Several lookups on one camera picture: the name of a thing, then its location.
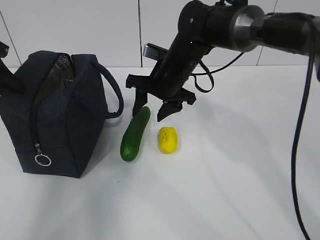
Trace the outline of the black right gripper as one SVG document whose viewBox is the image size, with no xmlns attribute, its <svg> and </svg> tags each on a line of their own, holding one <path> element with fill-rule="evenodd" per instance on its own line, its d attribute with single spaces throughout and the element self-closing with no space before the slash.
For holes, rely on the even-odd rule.
<svg viewBox="0 0 320 240">
<path fill-rule="evenodd" d="M 128 75 L 125 86 L 135 88 L 135 101 L 132 116 L 136 116 L 148 102 L 148 94 L 163 100 L 157 113 L 157 122 L 178 113 L 183 102 L 193 105 L 195 94 L 184 89 L 183 85 L 193 73 L 211 47 L 196 41 L 186 41 L 176 37 L 163 60 L 156 64 L 149 76 Z"/>
</svg>

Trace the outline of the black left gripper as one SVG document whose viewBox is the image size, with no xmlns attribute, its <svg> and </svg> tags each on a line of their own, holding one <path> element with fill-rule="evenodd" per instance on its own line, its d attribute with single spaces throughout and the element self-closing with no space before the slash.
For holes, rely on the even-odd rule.
<svg viewBox="0 0 320 240">
<path fill-rule="evenodd" d="M 25 92 L 25 85 L 18 79 L 3 63 L 2 59 L 6 58 L 10 47 L 0 42 L 0 88 L 13 91 L 18 94 Z"/>
</svg>

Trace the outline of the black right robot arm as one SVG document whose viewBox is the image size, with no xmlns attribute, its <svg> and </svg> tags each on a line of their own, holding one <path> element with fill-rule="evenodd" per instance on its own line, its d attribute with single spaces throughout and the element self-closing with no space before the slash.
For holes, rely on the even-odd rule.
<svg viewBox="0 0 320 240">
<path fill-rule="evenodd" d="M 199 0 L 188 2 L 177 24 L 177 35 L 169 49 L 148 43 L 143 55 L 156 61 L 148 76 L 129 75 L 127 88 L 135 88 L 132 113 L 147 103 L 148 95 L 162 100 L 157 120 L 180 112 L 183 103 L 196 101 L 184 84 L 205 55 L 214 48 L 247 53 L 266 46 L 308 56 L 320 67 L 320 19 L 301 12 L 264 11 L 245 0 L 221 0 L 209 6 Z"/>
</svg>

